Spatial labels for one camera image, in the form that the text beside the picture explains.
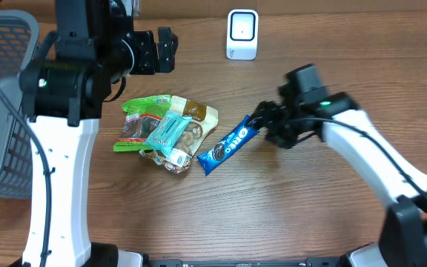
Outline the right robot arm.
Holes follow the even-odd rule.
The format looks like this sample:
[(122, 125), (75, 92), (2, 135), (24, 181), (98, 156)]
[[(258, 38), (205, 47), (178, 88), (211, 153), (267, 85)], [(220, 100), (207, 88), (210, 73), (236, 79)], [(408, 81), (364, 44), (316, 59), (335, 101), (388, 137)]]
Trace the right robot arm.
[(265, 138), (289, 149), (318, 136), (375, 192), (385, 222), (375, 243), (349, 251), (337, 266), (427, 266), (427, 175), (379, 133), (345, 92), (331, 94), (314, 65), (299, 67), (279, 87), (280, 103), (260, 102), (250, 122)]

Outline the beige nut snack bag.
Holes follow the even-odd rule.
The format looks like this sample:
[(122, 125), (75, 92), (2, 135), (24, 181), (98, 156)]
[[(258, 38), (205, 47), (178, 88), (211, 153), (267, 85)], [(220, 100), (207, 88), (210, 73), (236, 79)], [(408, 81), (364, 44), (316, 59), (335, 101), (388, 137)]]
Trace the beige nut snack bag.
[(218, 111), (180, 96), (171, 97), (170, 111), (181, 116), (191, 116), (192, 120), (174, 145), (171, 155), (165, 156), (161, 151), (143, 150), (139, 153), (162, 165), (169, 171), (178, 174), (187, 170), (193, 156), (207, 135), (218, 124)]

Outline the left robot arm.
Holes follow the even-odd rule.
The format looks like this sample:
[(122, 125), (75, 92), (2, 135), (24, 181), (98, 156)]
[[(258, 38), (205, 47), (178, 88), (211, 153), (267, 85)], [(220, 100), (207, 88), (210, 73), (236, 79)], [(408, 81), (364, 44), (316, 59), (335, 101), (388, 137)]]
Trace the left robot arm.
[(178, 39), (133, 28), (134, 1), (57, 1), (50, 32), (19, 75), (31, 135), (32, 199), (24, 266), (132, 266), (146, 254), (93, 243), (87, 228), (90, 158), (102, 106), (129, 75), (169, 73)]

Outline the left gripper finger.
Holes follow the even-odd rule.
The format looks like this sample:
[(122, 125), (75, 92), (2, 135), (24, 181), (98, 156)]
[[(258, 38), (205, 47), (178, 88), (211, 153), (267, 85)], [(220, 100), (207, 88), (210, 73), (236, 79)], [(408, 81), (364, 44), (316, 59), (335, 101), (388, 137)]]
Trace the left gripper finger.
[(175, 57), (174, 56), (165, 56), (159, 57), (158, 59), (158, 73), (171, 73), (175, 68)]
[(158, 27), (158, 51), (175, 56), (179, 46), (178, 36), (169, 27)]

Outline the blue Oreo cookie pack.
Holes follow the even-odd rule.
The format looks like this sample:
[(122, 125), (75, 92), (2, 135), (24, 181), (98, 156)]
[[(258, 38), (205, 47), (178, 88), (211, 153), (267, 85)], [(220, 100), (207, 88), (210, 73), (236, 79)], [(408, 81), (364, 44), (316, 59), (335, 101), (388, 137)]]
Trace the blue Oreo cookie pack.
[(233, 156), (240, 148), (253, 139), (259, 131), (253, 126), (248, 115), (226, 136), (218, 141), (210, 150), (196, 158), (208, 176), (224, 161)]

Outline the light blue snack packet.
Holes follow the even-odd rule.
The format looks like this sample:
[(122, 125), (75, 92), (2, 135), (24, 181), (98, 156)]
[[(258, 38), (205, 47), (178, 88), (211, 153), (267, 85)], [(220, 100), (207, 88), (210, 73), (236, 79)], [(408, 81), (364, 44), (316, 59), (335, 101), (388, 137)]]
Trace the light blue snack packet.
[(161, 151), (165, 156), (170, 156), (174, 145), (191, 120), (191, 116), (181, 116), (167, 111), (158, 126), (150, 133), (145, 144), (153, 150)]

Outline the green snack bag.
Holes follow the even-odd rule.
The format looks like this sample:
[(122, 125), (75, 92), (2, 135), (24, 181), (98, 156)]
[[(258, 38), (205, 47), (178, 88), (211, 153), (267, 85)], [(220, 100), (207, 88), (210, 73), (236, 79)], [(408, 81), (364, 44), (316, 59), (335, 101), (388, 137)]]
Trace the green snack bag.
[(171, 95), (132, 99), (122, 105), (126, 113), (123, 130), (113, 146), (114, 152), (151, 150), (146, 139), (157, 128), (171, 107)]

